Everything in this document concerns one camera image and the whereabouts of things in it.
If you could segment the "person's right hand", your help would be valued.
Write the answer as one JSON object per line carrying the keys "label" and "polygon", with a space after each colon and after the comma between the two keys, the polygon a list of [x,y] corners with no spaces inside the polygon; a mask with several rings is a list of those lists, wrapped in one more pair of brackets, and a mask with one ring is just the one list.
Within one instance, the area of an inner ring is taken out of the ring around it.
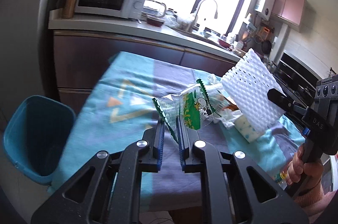
{"label": "person's right hand", "polygon": [[288,186],[298,183],[301,180],[301,175],[305,174],[309,180],[303,187],[303,191],[308,191],[317,186],[321,181],[324,167],[321,160],[313,163],[303,162],[304,144],[299,146],[297,152],[294,154],[292,161],[288,164],[286,183]]}

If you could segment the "pink sleeved right forearm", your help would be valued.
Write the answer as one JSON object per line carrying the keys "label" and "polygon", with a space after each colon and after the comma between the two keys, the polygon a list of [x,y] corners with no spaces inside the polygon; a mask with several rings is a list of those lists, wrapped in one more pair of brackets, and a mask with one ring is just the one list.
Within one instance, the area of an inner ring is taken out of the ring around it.
{"label": "pink sleeved right forearm", "polygon": [[295,202],[305,211],[308,216],[309,223],[315,223],[329,203],[335,196],[336,191],[324,193],[321,184],[317,184],[313,189],[304,195],[298,196]]}

